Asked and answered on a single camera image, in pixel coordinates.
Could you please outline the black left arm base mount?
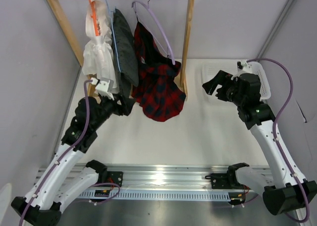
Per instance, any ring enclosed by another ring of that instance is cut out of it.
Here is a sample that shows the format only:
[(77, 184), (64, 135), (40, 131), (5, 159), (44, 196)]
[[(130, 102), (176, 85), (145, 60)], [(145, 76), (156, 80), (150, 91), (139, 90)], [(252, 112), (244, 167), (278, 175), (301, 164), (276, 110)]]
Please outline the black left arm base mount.
[(123, 175), (124, 173), (122, 171), (108, 171), (106, 182), (115, 183), (121, 187), (123, 183)]

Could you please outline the dark grey dotted skirt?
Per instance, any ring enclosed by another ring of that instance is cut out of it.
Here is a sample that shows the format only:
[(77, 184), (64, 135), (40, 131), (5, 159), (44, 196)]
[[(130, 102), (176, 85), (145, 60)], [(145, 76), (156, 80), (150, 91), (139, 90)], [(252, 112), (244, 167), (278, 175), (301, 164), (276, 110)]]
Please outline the dark grey dotted skirt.
[(137, 87), (139, 84), (138, 61), (134, 50), (134, 37), (126, 18), (119, 9), (116, 9), (113, 14), (113, 31), (113, 65), (119, 84), (119, 93), (129, 98), (132, 87)]

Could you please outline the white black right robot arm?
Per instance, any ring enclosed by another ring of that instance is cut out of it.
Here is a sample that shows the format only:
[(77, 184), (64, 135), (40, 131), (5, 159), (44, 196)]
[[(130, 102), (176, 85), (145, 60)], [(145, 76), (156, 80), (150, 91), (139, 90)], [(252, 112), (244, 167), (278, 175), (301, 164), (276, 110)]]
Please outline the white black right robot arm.
[(246, 163), (228, 167), (226, 182), (232, 188), (247, 186), (262, 196), (272, 215), (308, 208), (317, 194), (317, 183), (308, 181), (290, 156), (276, 117), (268, 104), (261, 101), (261, 81), (256, 74), (233, 76), (219, 71), (202, 85), (208, 95), (237, 106), (239, 118), (254, 136), (271, 170), (272, 179), (256, 172)]

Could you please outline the light blue wire hanger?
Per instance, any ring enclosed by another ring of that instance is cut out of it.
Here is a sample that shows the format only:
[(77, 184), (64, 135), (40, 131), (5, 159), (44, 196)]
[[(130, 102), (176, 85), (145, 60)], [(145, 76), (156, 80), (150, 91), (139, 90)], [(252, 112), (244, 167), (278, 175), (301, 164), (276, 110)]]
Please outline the light blue wire hanger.
[(107, 6), (108, 15), (110, 17), (110, 25), (111, 25), (111, 30), (112, 30), (112, 38), (113, 38), (114, 52), (115, 52), (115, 57), (116, 57), (116, 62), (117, 62), (117, 68), (118, 68), (119, 73), (122, 73), (120, 61), (119, 61), (119, 55), (118, 55), (118, 48), (117, 48), (117, 43), (116, 43), (116, 36), (115, 36), (115, 31), (114, 31), (114, 26), (113, 26), (114, 10), (110, 9), (110, 6), (109, 6), (109, 3), (107, 0), (105, 0), (105, 2), (106, 2), (106, 6)]

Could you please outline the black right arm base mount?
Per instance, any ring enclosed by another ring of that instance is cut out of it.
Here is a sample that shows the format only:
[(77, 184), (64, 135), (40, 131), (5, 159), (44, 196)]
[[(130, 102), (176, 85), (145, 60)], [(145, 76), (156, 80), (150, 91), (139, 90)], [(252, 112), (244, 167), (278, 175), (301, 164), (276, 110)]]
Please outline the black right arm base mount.
[(247, 190), (248, 187), (240, 184), (233, 173), (211, 173), (205, 175), (205, 179), (211, 183), (212, 189), (238, 189)]

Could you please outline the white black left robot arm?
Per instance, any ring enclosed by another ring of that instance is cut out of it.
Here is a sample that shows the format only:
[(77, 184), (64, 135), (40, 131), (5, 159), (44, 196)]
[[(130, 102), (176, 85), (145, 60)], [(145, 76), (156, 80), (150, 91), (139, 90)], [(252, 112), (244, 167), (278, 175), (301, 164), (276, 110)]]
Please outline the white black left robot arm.
[(84, 97), (78, 102), (70, 127), (61, 139), (53, 160), (38, 182), (25, 196), (17, 196), (11, 207), (20, 216), (19, 224), (55, 226), (65, 209), (86, 189), (95, 186), (120, 188), (107, 166), (97, 160), (89, 161), (81, 173), (64, 184), (73, 167), (84, 157), (97, 138), (97, 130), (113, 114), (128, 116), (135, 100), (116, 95), (114, 100)]

